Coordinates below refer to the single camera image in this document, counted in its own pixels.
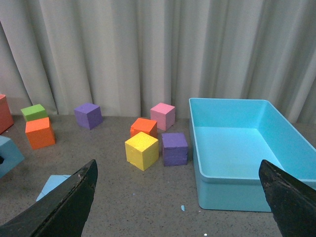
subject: yellow cube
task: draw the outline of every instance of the yellow cube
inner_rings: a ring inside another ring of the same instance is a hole
[[[139,132],[125,142],[126,159],[132,165],[145,171],[159,158],[158,139]]]

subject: purple cube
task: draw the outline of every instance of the purple cube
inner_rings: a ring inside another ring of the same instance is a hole
[[[161,136],[164,166],[188,164],[188,143],[184,134],[163,133]]]
[[[98,105],[85,103],[74,109],[77,123],[85,128],[93,129],[102,123],[101,108]]]

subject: pink cube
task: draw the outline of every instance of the pink cube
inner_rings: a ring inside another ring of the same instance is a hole
[[[175,122],[176,107],[159,103],[150,109],[150,119],[157,121],[157,128],[167,131]]]

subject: light blue block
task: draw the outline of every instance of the light blue block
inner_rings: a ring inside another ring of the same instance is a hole
[[[44,185],[44,188],[42,189],[36,201],[43,198],[46,194],[48,194],[50,191],[55,189],[58,185],[60,185],[69,177],[70,175],[51,175],[49,179],[47,180],[46,184]]]
[[[24,160],[24,156],[14,142],[3,136],[0,136],[0,156],[4,159],[0,164],[0,178]]]

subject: green cube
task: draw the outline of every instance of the green cube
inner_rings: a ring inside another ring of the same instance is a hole
[[[21,109],[26,122],[48,117],[45,108],[38,104]]]

